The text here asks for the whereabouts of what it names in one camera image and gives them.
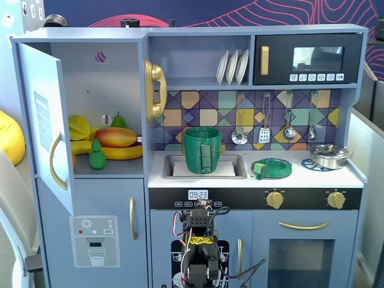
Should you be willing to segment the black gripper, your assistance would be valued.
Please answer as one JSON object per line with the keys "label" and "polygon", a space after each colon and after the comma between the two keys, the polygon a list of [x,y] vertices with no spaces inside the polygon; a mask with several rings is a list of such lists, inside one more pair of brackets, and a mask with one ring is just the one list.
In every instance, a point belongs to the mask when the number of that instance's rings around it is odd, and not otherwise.
{"label": "black gripper", "polygon": [[214,231],[212,220],[214,211],[211,209],[199,208],[185,212],[185,232],[192,232],[193,236],[206,237]]}

